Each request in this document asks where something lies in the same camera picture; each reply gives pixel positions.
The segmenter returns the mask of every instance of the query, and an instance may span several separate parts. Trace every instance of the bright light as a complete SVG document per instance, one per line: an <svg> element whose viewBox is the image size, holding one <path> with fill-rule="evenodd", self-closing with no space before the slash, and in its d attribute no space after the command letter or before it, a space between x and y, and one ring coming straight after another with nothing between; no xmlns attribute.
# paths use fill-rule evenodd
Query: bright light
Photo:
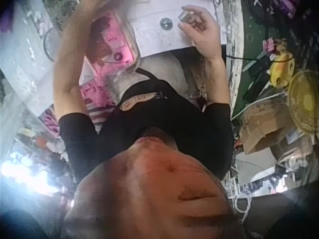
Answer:
<svg viewBox="0 0 319 239"><path fill-rule="evenodd" d="M46 171L41 171L32 177L31 170L28 167L6 161L1 166L1 173L6 177L14 178L18 184L25 183L28 190L32 192L49 195L59 191L57 188L48 185L48 173Z"/></svg>
<svg viewBox="0 0 319 239"><path fill-rule="evenodd" d="M278 186L276 187L276 192L277 193L283 193L283 192L286 192L287 191L287 187L285 187L285 182L284 182L284 178L279 180L279 184Z"/></svg>

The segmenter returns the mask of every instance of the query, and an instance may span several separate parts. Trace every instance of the table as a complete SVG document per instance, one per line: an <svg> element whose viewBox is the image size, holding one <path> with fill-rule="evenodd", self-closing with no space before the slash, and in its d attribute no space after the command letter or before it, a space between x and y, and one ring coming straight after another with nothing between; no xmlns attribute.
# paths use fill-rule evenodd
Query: table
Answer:
<svg viewBox="0 0 319 239"><path fill-rule="evenodd" d="M189 39L178 29L180 7L185 4L196 4L206 7L221 24L222 43L228 44L228 54L242 55L241 3L236 0L222 3L220 0L151 0L134 2L134 6L123 6L136 36L141 56L149 56L164 51L191 46ZM39 11L46 15L41 0L29 0L32 12ZM171 30L163 30L160 20L169 17L173 21ZM53 63L42 49L42 39L33 22L33 15L28 16L20 4L15 5L12 33L0 33L0 66L18 96L27 108L36 116L40 116L53 104L52 69ZM241 69L240 62L228 63L228 79L232 94L232 110L236 101L240 76L235 72ZM84 63L80 84L94 78L87 63Z"/></svg>

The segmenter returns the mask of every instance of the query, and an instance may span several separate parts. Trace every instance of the black long-sleeve shirt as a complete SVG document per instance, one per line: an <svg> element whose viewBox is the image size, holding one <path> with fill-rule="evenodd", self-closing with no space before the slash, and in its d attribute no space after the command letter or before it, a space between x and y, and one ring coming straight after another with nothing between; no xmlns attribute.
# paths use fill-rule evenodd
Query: black long-sleeve shirt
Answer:
<svg viewBox="0 0 319 239"><path fill-rule="evenodd" d="M163 80L147 80L130 87L99 134L84 114L65 115L59 124L78 181L100 163L128 149L148 127L166 132L180 152L199 160L219 179L230 168L233 133L229 105L212 104L201 112Z"/></svg>

